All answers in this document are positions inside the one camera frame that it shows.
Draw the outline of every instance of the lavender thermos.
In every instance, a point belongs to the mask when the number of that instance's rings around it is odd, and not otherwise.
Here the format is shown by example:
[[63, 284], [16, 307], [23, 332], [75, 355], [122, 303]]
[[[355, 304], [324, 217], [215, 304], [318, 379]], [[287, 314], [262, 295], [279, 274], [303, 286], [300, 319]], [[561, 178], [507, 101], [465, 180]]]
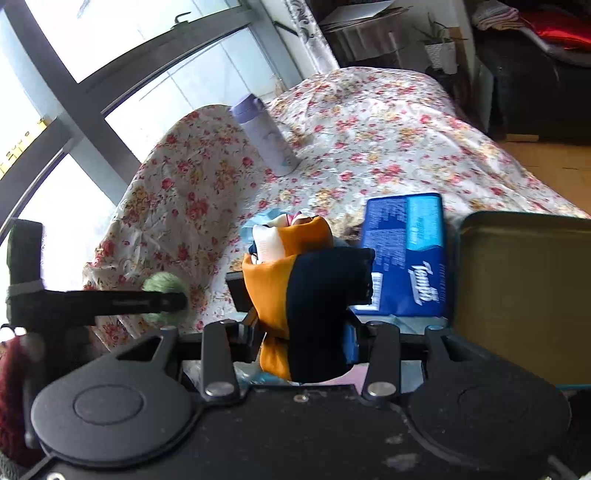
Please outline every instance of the lavender thermos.
[[247, 95], [232, 107], [232, 115], [275, 175], [282, 177], [296, 169], [300, 159], [281, 135], [260, 98], [252, 93]]

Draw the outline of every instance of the pink floral fabric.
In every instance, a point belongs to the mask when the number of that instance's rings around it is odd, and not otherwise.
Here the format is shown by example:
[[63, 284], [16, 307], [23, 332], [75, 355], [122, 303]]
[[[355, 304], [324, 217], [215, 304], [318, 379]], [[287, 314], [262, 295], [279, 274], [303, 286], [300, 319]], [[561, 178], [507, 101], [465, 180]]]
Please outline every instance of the pink floral fabric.
[[[375, 196], [443, 195], [452, 227], [477, 210], [588, 217], [542, 184], [486, 135], [459, 120], [435, 80], [416, 72], [354, 67], [305, 80], [269, 107], [301, 158], [290, 175], [266, 167], [228, 107], [179, 121], [142, 164], [85, 288], [141, 288], [159, 270], [189, 286], [185, 330], [234, 311], [224, 275], [247, 249], [240, 226], [272, 207], [324, 216], [343, 235]], [[149, 326], [140, 317], [101, 318], [108, 347]]]

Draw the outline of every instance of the red knit fabric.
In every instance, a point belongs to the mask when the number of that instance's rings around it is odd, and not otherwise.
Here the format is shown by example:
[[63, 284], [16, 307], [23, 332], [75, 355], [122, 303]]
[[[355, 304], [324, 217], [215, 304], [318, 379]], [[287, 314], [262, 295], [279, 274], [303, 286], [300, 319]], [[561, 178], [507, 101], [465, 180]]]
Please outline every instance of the red knit fabric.
[[13, 462], [31, 467], [44, 454], [25, 445], [22, 387], [28, 358], [21, 347], [20, 337], [9, 340], [6, 346], [0, 359], [0, 451]]

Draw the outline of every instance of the screw head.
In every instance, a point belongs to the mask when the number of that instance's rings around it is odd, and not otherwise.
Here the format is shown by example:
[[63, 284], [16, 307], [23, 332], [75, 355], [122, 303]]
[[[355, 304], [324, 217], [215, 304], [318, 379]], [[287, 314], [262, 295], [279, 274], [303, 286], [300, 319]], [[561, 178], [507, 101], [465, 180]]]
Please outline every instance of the screw head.
[[310, 397], [308, 395], [299, 394], [299, 395], [296, 395], [294, 397], [294, 402], [296, 402], [296, 403], [306, 403], [306, 402], [308, 402], [309, 399], [310, 399]]
[[390, 382], [374, 382], [368, 386], [368, 394], [372, 397], [383, 398], [389, 397], [396, 393], [396, 387]]
[[205, 393], [210, 397], [227, 397], [234, 393], [234, 385], [230, 382], [211, 382], [205, 387]]

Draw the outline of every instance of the glass pane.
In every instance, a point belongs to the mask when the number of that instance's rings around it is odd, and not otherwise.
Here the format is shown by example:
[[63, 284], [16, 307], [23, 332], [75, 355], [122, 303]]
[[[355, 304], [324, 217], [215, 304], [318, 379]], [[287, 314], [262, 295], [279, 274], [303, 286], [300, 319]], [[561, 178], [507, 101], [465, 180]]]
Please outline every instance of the glass pane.
[[[94, 258], [115, 206], [71, 156], [66, 156], [35, 192], [19, 218], [44, 226], [41, 276], [48, 290], [80, 290], [82, 267]], [[9, 285], [8, 240], [0, 246], [0, 292]], [[6, 307], [0, 323], [6, 322]]]
[[196, 20], [238, 0], [27, 0], [43, 33], [77, 82], [168, 31], [174, 17]]
[[26, 96], [12, 67], [0, 50], [0, 179], [27, 146], [29, 137], [36, 136], [39, 113]]
[[249, 92], [268, 99], [275, 77], [248, 29], [171, 67], [117, 107], [109, 125], [143, 160], [182, 117], [205, 105], [231, 105]]

